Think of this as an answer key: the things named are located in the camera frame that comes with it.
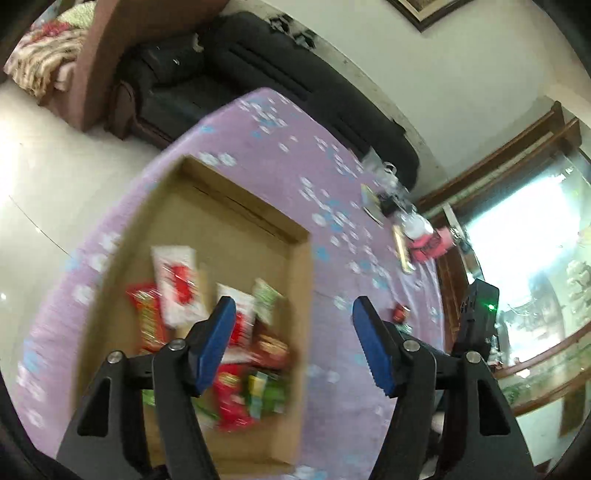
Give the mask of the dark red snack packet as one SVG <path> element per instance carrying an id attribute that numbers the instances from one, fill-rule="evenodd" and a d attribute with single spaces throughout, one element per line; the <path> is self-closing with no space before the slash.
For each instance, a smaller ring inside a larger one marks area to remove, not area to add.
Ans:
<path id="1" fill-rule="evenodd" d="M 396 324 L 404 324 L 410 314 L 410 308 L 407 305 L 397 303 L 394 305 L 392 321 Z"/>

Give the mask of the pink knitted pouch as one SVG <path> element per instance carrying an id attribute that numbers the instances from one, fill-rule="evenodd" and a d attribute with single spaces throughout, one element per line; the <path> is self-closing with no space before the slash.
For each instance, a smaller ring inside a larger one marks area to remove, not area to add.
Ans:
<path id="1" fill-rule="evenodd" d="M 425 263 L 445 255 L 454 246 L 451 231 L 448 228 L 442 228 L 412 240 L 409 243 L 409 252 L 414 262 Z"/>

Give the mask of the cream lotion tube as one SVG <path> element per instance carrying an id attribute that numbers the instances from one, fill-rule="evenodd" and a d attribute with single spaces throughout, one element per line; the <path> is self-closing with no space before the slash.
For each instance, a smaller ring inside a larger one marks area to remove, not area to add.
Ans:
<path id="1" fill-rule="evenodd" d="M 394 224 L 393 228 L 394 247 L 401 263 L 401 269 L 405 274 L 413 274 L 416 272 L 416 268 L 412 262 L 408 245 L 407 237 L 400 225 Z"/>

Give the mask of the small black pot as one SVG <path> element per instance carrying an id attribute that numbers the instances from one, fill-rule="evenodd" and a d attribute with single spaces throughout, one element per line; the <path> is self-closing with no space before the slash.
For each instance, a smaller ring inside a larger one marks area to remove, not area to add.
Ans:
<path id="1" fill-rule="evenodd" d="M 397 212 L 408 212 L 412 204 L 405 196 L 398 194 L 388 194 L 381 192 L 378 194 L 378 203 L 382 214 L 387 217 L 393 217 Z"/>

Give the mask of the red orange snack bar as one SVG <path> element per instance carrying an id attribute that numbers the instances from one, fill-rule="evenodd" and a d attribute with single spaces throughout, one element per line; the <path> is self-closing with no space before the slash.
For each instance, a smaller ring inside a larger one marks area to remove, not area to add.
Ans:
<path id="1" fill-rule="evenodd" d="M 168 330 L 163 322 L 160 293 L 153 283 L 132 285 L 126 291 L 139 326 L 141 351 L 157 352 L 168 343 Z"/>

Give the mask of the olive green booklet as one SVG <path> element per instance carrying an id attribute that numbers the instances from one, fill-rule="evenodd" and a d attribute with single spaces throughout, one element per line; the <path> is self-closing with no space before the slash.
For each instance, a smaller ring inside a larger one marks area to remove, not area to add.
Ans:
<path id="1" fill-rule="evenodd" d="M 379 226 L 384 226 L 384 215 L 381 210 L 380 200 L 372 189 L 366 184 L 361 185 L 361 197 L 363 210 Z"/>

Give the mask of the white red snack packet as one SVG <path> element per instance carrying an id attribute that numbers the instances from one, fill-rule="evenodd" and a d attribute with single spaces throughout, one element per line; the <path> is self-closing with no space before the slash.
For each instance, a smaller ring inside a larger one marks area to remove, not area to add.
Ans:
<path id="1" fill-rule="evenodd" d="M 197 252 L 182 245 L 151 247 L 156 287 L 165 325 L 176 329 L 208 317 L 197 269 Z"/>

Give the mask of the cardboard box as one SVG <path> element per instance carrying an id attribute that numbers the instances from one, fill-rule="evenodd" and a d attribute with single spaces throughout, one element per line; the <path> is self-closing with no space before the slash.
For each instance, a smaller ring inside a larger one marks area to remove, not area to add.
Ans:
<path id="1" fill-rule="evenodd" d="M 256 279 L 263 279 L 280 292 L 271 330 L 290 346 L 286 411 L 233 433 L 213 428 L 205 442 L 225 479 L 293 473 L 304 425 L 314 289 L 311 234 L 252 190 L 190 156 L 149 194 L 122 235 L 90 310 L 72 402 L 81 401 L 110 350 L 134 350 L 139 329 L 124 289 L 153 278 L 151 249 L 157 245 L 189 246 L 197 252 L 198 283 L 208 310 L 221 284 L 250 292 Z"/>

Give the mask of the purple floral tablecloth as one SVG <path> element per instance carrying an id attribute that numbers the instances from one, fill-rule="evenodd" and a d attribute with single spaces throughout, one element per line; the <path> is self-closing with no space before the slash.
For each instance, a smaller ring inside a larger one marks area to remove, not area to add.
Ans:
<path id="1" fill-rule="evenodd" d="M 71 417 L 74 369 L 90 308 L 139 205 L 184 155 L 266 201 L 311 233 L 315 261 L 308 400 L 298 479 L 369 476 L 394 405 L 375 386 L 349 315 L 370 297 L 388 314 L 411 309 L 415 336 L 444 344 L 436 267 L 404 274 L 392 230 L 363 210 L 374 180 L 356 156 L 286 97 L 263 89 L 215 112 L 158 155 L 73 253 L 45 301 L 18 365 L 16 408 L 35 446 L 55 456 Z"/>

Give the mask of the black sofa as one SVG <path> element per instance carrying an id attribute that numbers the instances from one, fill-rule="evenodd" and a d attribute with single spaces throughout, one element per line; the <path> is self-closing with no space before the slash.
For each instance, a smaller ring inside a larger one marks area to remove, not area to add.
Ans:
<path id="1" fill-rule="evenodd" d="M 420 160 L 405 129 L 329 63 L 290 38 L 290 17 L 241 11 L 197 32 L 137 44 L 116 69 L 105 127 L 165 148 L 202 118 L 259 88 L 294 101 L 357 156 L 375 151 L 413 189 Z"/>

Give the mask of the floral blanket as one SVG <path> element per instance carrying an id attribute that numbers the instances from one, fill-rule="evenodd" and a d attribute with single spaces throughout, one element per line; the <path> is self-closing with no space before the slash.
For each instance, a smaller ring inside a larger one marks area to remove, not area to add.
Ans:
<path id="1" fill-rule="evenodd" d="M 3 72 L 38 101 L 64 90 L 93 23 L 96 1 L 79 3 L 31 28 L 19 40 Z"/>

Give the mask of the wooden window frame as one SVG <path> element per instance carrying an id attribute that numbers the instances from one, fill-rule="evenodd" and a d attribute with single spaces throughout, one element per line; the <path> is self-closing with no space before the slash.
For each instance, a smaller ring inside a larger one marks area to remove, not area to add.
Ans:
<path id="1" fill-rule="evenodd" d="M 460 297 L 496 286 L 490 363 L 516 415 L 573 435 L 590 404 L 590 161 L 580 120 L 554 102 L 434 193 L 420 211 L 458 243 L 438 262 L 446 335 Z"/>

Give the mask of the framed wall painting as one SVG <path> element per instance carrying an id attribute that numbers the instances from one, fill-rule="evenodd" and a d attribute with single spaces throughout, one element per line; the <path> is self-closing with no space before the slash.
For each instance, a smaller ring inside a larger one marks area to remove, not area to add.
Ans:
<path id="1" fill-rule="evenodd" d="M 424 32 L 472 0 L 388 0 L 419 32 Z"/>

